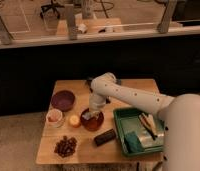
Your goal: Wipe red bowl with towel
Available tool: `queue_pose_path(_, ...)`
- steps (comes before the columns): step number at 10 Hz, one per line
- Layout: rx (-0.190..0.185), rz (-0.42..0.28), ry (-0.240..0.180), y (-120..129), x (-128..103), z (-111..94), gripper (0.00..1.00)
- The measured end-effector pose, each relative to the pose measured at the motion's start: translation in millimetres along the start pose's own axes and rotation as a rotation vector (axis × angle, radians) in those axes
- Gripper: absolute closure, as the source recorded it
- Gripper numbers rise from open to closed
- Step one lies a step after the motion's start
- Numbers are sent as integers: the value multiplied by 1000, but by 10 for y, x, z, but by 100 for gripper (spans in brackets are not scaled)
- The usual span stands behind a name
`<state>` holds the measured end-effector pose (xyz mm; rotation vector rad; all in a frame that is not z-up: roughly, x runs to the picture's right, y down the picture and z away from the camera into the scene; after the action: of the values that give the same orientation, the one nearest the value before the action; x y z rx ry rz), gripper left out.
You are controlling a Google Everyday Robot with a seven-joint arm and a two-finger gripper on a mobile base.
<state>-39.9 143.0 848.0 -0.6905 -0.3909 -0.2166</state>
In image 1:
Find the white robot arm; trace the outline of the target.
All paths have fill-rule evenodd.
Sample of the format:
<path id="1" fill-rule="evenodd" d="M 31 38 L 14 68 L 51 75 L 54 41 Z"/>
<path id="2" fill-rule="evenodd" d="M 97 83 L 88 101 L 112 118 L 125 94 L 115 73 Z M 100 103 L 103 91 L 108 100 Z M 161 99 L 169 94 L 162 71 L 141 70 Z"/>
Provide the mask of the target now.
<path id="1" fill-rule="evenodd" d="M 172 97 L 120 86 L 112 73 L 94 78 L 91 89 L 92 113 L 110 96 L 164 122 L 163 171 L 200 171 L 200 95 Z"/>

